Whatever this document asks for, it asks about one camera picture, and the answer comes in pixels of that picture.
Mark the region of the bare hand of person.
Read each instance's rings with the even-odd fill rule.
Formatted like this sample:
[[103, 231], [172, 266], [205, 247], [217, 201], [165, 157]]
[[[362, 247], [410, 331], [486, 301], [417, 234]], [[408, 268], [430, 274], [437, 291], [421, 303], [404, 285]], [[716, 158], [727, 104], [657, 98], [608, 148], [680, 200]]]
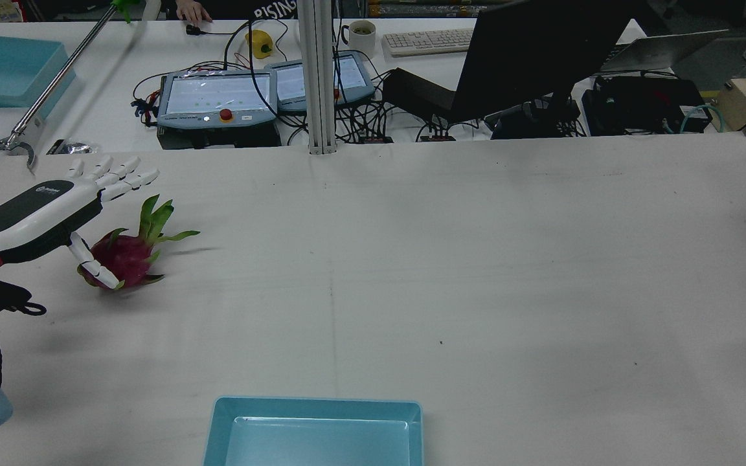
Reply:
[[201, 2], [190, 0], [175, 1], [175, 17], [195, 27], [214, 21]]

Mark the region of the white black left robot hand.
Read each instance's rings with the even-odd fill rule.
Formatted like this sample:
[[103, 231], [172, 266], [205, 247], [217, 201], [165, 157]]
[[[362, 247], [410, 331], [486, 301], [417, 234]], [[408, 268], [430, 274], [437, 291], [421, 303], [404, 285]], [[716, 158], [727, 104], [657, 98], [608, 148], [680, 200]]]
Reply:
[[101, 212], [104, 203], [152, 183], [159, 172], [137, 171], [139, 157], [112, 166], [104, 157], [91, 172], [76, 159], [63, 178], [45, 181], [0, 205], [0, 266], [35, 260], [68, 247], [79, 264], [110, 289], [118, 278], [92, 256], [77, 233]]

